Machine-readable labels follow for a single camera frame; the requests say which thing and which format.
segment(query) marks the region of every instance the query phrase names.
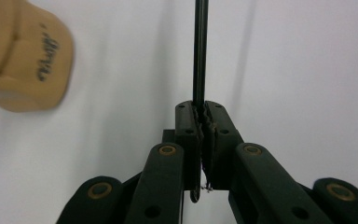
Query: brass screw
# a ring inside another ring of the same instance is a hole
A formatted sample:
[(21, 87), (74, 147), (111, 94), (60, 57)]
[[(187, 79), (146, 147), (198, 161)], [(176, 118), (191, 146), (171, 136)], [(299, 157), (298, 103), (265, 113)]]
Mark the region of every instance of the brass screw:
[(175, 154), (176, 148), (172, 146), (163, 146), (158, 150), (158, 152), (163, 156), (171, 156)]
[(258, 156), (261, 154), (261, 149), (254, 146), (246, 146), (243, 150), (251, 155)]
[(328, 184), (326, 188), (331, 195), (342, 201), (352, 202), (356, 199), (354, 193), (350, 189), (347, 189), (342, 185), (331, 183)]
[(88, 195), (91, 199), (98, 200), (110, 194), (112, 186), (106, 182), (94, 184), (89, 188)]

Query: thin black pole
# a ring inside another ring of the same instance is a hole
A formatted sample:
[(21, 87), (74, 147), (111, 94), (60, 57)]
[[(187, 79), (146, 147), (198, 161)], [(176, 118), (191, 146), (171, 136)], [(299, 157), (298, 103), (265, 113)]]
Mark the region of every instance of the thin black pole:
[(206, 42), (208, 30), (208, 0), (196, 0), (194, 36), (193, 105), (202, 110), (205, 95)]

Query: screw hole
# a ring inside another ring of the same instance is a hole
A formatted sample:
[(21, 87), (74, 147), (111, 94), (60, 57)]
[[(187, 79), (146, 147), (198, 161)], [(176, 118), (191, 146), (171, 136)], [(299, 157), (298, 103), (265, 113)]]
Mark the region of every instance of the screw hole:
[(226, 130), (226, 129), (224, 129), (224, 130), (221, 130), (221, 131), (220, 131), (220, 133), (222, 133), (222, 134), (228, 134), (228, 133), (229, 133), (229, 131), (228, 131), (228, 130)]
[(308, 212), (304, 208), (301, 208), (301, 207), (293, 207), (292, 213), (300, 219), (308, 219), (310, 217)]
[(145, 209), (145, 216), (148, 218), (158, 217), (161, 213), (161, 209), (158, 206), (152, 205)]

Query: white surface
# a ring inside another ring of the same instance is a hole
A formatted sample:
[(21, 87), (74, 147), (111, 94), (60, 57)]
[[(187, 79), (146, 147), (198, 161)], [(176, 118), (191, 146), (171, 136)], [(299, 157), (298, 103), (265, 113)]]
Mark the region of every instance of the white surface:
[[(194, 1), (33, 0), (71, 30), (62, 104), (0, 109), (0, 223), (55, 223), (97, 175), (140, 172), (191, 99)], [(311, 187), (358, 187), (358, 1), (211, 1), (206, 98), (246, 142)], [(184, 223), (233, 223), (226, 193), (186, 197)]]

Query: tan container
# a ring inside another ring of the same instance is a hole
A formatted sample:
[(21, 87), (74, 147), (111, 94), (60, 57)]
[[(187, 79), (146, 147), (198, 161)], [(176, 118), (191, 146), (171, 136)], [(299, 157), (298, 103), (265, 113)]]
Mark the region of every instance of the tan container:
[(24, 0), (0, 0), (0, 106), (49, 109), (65, 93), (73, 58), (66, 27)]

